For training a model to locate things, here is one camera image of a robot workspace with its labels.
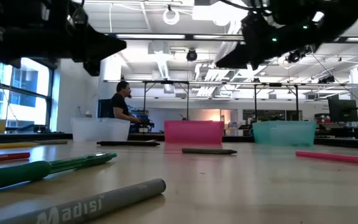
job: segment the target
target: glass wall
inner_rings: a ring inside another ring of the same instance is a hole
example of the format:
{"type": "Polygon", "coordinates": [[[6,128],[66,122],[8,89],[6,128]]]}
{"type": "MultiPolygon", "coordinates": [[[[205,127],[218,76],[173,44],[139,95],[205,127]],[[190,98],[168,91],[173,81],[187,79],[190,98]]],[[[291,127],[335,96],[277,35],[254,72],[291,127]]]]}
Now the glass wall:
{"type": "Polygon", "coordinates": [[[0,122],[7,130],[49,125],[53,70],[29,58],[21,68],[0,63],[0,122]]]}

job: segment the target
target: ceiling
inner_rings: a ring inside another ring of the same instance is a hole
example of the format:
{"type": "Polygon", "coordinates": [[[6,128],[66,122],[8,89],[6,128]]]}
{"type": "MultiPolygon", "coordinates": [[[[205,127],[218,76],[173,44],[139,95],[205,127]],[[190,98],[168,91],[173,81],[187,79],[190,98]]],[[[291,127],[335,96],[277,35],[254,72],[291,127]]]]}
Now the ceiling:
{"type": "MultiPolygon", "coordinates": [[[[182,2],[182,6],[172,6],[173,9],[180,11],[179,21],[175,25],[168,25],[164,22],[163,13],[167,8],[164,5],[87,3],[85,10],[89,15],[90,24],[100,32],[227,34],[229,31],[229,24],[217,26],[213,21],[193,20],[191,13],[194,0],[182,2]]],[[[358,36],[358,21],[344,35],[358,36]]],[[[145,74],[152,74],[153,71],[159,69],[160,65],[150,58],[149,44],[150,41],[146,40],[128,40],[127,49],[118,54],[122,58],[122,74],[126,79],[127,77],[141,79],[145,77],[145,74]]],[[[222,54],[222,44],[222,42],[166,41],[165,45],[170,54],[167,69],[184,71],[183,79],[187,79],[188,72],[194,72],[197,63],[212,61],[217,54],[222,54]],[[196,50],[198,62],[186,61],[189,49],[196,50]]],[[[278,58],[272,62],[273,65],[260,71],[264,72],[264,76],[259,76],[259,78],[262,81],[269,79],[274,82],[286,82],[289,79],[292,82],[307,82],[312,76],[328,69],[335,71],[338,81],[346,82],[349,79],[349,68],[356,66],[358,62],[358,44],[323,44],[315,55],[316,58],[309,55],[294,65],[288,65],[283,62],[282,58],[278,58]]]]}

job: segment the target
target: metal pole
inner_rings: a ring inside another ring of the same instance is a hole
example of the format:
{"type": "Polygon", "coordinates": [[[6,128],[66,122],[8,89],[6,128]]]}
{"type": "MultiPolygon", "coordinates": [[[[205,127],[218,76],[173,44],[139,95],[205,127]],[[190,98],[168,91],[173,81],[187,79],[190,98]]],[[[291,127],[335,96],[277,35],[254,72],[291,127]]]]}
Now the metal pole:
{"type": "Polygon", "coordinates": [[[254,100],[255,100],[255,122],[258,122],[258,111],[257,111],[257,106],[256,106],[256,95],[258,94],[256,92],[256,85],[254,85],[254,100]]]}
{"type": "Polygon", "coordinates": [[[144,99],[143,99],[143,115],[146,116],[146,93],[147,93],[147,82],[144,83],[144,99]]]}
{"type": "Polygon", "coordinates": [[[295,85],[295,96],[296,96],[296,117],[297,121],[299,121],[299,99],[298,99],[298,85],[295,85]]]}
{"type": "Polygon", "coordinates": [[[189,94],[190,94],[190,84],[187,83],[187,115],[186,115],[187,120],[189,120],[189,94]]]}

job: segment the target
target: table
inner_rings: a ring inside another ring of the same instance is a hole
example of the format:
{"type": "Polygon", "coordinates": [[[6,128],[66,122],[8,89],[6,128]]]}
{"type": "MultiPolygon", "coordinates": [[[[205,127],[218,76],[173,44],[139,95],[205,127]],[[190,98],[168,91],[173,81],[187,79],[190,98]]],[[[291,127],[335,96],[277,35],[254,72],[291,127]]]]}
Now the table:
{"type": "MultiPolygon", "coordinates": [[[[358,223],[357,165],[296,158],[299,148],[252,143],[224,143],[223,148],[238,151],[236,156],[182,155],[180,148],[164,143],[160,147],[69,143],[0,150],[29,151],[30,161],[118,153],[105,165],[0,189],[0,219],[162,178],[167,183],[162,196],[93,223],[358,223]]],[[[314,151],[358,156],[358,150],[341,147],[314,146],[314,151]]]]}

